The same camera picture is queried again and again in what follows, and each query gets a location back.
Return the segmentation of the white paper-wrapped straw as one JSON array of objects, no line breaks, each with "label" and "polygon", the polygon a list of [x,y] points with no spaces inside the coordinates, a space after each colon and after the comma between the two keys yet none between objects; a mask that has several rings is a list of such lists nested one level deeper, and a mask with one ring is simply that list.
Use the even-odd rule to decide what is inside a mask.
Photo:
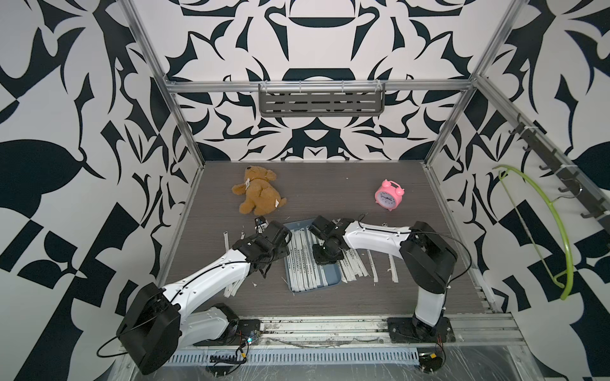
[{"label": "white paper-wrapped straw", "polygon": [[287,251],[288,251],[288,255],[286,256],[285,260],[286,260],[286,268],[287,268],[287,273],[288,273],[288,277],[287,280],[290,281],[290,290],[292,293],[295,293],[296,291],[298,291],[298,287],[297,287],[297,282],[294,279],[294,274],[293,274],[293,270],[292,270],[292,249],[291,249],[291,243],[288,243],[287,246]]},{"label": "white paper-wrapped straw", "polygon": [[293,260],[295,261],[295,277],[298,285],[299,292],[304,291],[303,285],[303,270],[302,262],[299,250],[299,235],[297,232],[292,235],[292,245],[294,247]]},{"label": "white paper-wrapped straw", "polygon": [[394,282],[395,284],[398,284],[399,277],[397,274],[395,257],[392,254],[389,254],[389,272],[391,273],[392,282]]}]

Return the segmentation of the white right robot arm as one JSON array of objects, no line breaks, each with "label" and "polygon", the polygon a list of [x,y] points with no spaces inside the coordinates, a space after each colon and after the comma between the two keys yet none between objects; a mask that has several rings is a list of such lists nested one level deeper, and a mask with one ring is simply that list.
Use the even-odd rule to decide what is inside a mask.
[{"label": "white right robot arm", "polygon": [[313,245],[318,264],[333,264],[350,249],[402,258],[418,286],[407,338],[420,342],[437,340],[458,254],[431,226],[416,222],[411,227],[397,228],[369,225],[351,218],[332,222],[319,216],[308,230],[322,241]]}]

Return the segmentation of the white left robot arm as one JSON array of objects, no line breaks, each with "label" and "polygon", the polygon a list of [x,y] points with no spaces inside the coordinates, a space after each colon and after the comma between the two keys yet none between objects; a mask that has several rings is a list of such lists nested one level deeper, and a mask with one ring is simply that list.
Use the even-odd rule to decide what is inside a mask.
[{"label": "white left robot arm", "polygon": [[154,373],[182,347],[223,336],[236,317],[232,310],[213,306],[202,317],[192,314],[230,285],[256,271],[267,273],[274,261],[288,256],[291,239],[291,230],[272,221],[190,276],[163,287],[150,283],[139,290],[116,337],[140,373]]}]

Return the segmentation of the blue storage box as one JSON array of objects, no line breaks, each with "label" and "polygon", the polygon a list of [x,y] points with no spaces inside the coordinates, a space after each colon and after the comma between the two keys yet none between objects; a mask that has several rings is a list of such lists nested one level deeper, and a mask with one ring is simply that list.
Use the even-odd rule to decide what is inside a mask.
[{"label": "blue storage box", "polygon": [[[304,292],[318,291],[329,287],[336,286],[342,282],[342,273],[340,267],[337,264],[318,265],[313,257],[312,245],[319,244],[319,240],[308,230],[309,225],[313,222],[313,219],[303,220],[300,222],[288,222],[285,227],[292,231],[297,232],[299,235],[299,250],[302,262],[303,270],[303,285],[304,291],[296,291],[294,294],[301,294]],[[295,277],[295,261],[293,260],[294,247],[291,243],[292,249],[292,270]],[[284,266],[286,270],[285,282],[290,290],[290,281],[287,280],[288,273],[286,268],[286,260],[284,258]]]}]

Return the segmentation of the brown teddy bear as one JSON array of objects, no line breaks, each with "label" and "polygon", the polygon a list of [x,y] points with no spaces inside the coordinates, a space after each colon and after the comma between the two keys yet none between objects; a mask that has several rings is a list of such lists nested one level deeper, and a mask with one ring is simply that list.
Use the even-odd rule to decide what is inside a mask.
[{"label": "brown teddy bear", "polygon": [[231,189],[235,195],[245,197],[245,201],[239,206],[239,212],[260,217],[285,206],[288,202],[287,198],[283,198],[272,185],[276,178],[277,175],[272,170],[260,166],[248,166],[244,181]]}]

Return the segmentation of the pink alarm clock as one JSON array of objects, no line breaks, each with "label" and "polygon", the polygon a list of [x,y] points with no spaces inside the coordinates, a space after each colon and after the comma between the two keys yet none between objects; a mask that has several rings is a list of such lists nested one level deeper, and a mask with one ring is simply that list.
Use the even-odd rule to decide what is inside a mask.
[{"label": "pink alarm clock", "polygon": [[402,203],[405,190],[398,183],[385,179],[376,191],[376,204],[387,211],[393,211]]}]

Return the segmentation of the green plastic hanger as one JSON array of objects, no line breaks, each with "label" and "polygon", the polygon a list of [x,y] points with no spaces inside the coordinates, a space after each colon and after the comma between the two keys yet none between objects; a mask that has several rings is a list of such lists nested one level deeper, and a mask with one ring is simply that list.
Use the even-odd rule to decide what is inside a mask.
[{"label": "green plastic hanger", "polygon": [[499,219],[516,253],[514,276],[526,289],[538,285],[548,301],[565,301],[573,293],[573,245],[554,200],[534,179],[511,165],[493,168],[507,203]]}]

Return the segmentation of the grey metal wall shelf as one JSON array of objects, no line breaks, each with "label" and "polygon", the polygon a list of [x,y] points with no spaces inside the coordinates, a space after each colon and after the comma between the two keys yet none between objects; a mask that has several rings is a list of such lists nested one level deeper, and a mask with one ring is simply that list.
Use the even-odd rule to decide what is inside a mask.
[{"label": "grey metal wall shelf", "polygon": [[379,81],[291,81],[258,85],[263,117],[376,117],[384,111]]}]

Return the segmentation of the grey wall hook rack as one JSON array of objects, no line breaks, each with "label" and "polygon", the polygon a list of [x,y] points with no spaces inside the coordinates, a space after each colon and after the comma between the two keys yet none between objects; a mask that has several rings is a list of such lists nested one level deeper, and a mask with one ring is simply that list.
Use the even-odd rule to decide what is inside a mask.
[{"label": "grey wall hook rack", "polygon": [[521,113],[510,133],[524,141],[524,152],[533,152],[541,161],[539,169],[552,174],[561,183],[561,198],[575,198],[585,208],[584,219],[595,219],[609,231],[609,197],[586,175],[582,168],[561,152],[543,131],[530,123]]}]

